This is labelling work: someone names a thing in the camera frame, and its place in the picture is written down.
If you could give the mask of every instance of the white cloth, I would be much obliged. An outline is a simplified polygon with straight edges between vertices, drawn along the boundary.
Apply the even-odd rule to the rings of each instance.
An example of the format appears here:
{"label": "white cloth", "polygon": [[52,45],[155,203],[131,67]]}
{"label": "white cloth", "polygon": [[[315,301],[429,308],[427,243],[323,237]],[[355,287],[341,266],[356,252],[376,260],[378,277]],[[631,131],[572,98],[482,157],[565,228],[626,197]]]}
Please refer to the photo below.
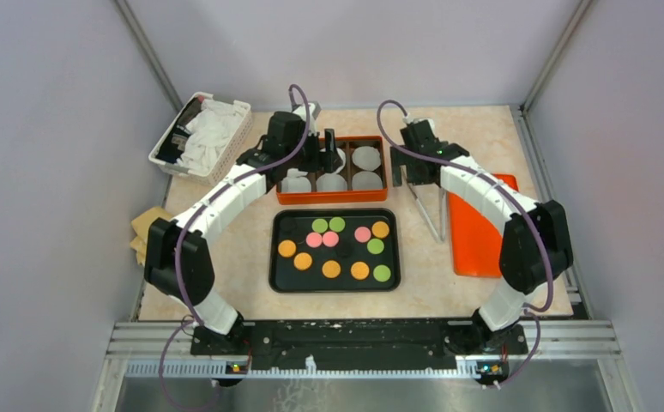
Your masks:
{"label": "white cloth", "polygon": [[237,112],[234,105],[211,99],[204,100],[201,108],[203,110],[185,126],[191,135],[177,164],[206,176],[241,125],[244,115]]}

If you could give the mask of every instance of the pink disc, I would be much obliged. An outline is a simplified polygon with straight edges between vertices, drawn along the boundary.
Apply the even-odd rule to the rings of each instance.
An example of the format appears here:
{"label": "pink disc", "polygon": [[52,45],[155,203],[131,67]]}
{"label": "pink disc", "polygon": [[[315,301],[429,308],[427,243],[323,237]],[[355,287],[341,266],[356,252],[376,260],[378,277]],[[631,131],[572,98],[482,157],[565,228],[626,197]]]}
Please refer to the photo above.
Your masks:
{"label": "pink disc", "polygon": [[371,234],[370,234],[370,229],[367,227],[361,226],[355,229],[355,239],[359,243],[365,243],[368,240],[370,240]]}
{"label": "pink disc", "polygon": [[312,232],[307,235],[307,245],[309,247],[319,247],[322,244],[322,235]]}
{"label": "pink disc", "polygon": [[329,231],[322,235],[322,243],[327,247],[335,247],[340,241],[340,236],[336,232]]}

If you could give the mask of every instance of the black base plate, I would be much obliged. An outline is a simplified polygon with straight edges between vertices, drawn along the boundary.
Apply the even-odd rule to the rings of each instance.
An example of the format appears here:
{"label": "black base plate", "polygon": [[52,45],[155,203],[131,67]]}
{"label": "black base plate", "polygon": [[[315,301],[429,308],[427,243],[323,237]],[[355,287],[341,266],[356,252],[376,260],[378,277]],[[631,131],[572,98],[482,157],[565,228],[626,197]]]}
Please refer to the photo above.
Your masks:
{"label": "black base plate", "polygon": [[[466,336],[470,324],[460,318],[247,321],[237,348],[204,339],[208,330],[196,328],[199,342],[194,339],[190,353],[246,355],[251,349],[256,370],[305,369],[310,355],[320,370],[452,369],[463,354],[453,336]],[[528,352],[519,336],[517,325],[506,340],[509,354]]]}

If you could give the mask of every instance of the orange tray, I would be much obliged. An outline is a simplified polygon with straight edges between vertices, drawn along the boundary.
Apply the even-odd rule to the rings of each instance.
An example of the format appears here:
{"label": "orange tray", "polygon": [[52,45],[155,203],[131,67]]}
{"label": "orange tray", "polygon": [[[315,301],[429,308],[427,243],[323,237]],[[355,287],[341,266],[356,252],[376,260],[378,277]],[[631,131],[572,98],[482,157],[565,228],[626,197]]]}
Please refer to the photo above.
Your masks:
{"label": "orange tray", "polygon": [[[515,191],[516,178],[510,174],[494,174]],[[449,193],[449,222],[453,270],[460,276],[501,277],[498,255],[501,235],[476,209],[463,199]]]}
{"label": "orange tray", "polygon": [[[346,164],[340,175],[347,181],[347,188],[352,188],[352,178],[361,169],[352,163],[353,152],[362,146],[372,146],[380,151],[382,164],[374,173],[383,180],[383,189],[378,191],[315,191],[317,189],[317,178],[322,172],[310,173],[311,193],[281,193],[280,186],[276,186],[276,198],[279,204],[313,204],[313,203],[353,203],[353,202],[382,202],[388,198],[388,180],[385,177],[385,155],[383,153],[383,138],[381,136],[344,136],[337,137],[337,147],[345,152]],[[324,140],[320,139],[319,145],[324,147]]]}

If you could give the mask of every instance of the orange disc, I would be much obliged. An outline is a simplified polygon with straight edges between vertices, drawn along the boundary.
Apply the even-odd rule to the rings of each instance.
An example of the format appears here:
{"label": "orange disc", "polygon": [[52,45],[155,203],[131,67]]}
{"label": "orange disc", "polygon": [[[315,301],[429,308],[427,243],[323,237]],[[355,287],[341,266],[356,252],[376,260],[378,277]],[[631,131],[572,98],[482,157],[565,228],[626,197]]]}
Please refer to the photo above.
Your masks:
{"label": "orange disc", "polygon": [[294,257],[294,267],[298,270],[308,270],[311,267],[311,256],[309,253],[300,253]]}
{"label": "orange disc", "polygon": [[375,224],[372,225],[372,234],[374,234],[376,238],[385,239],[385,237],[390,234],[390,227],[384,221],[376,221]]}
{"label": "orange disc", "polygon": [[358,281],[364,281],[370,275],[370,267],[364,262],[355,262],[350,269],[350,273]]}
{"label": "orange disc", "polygon": [[284,240],[279,244],[277,250],[284,258],[291,258],[297,252],[297,245],[291,240]]}
{"label": "orange disc", "polygon": [[322,274],[328,279],[335,279],[340,272],[342,272],[342,268],[334,260],[328,260],[322,265]]}

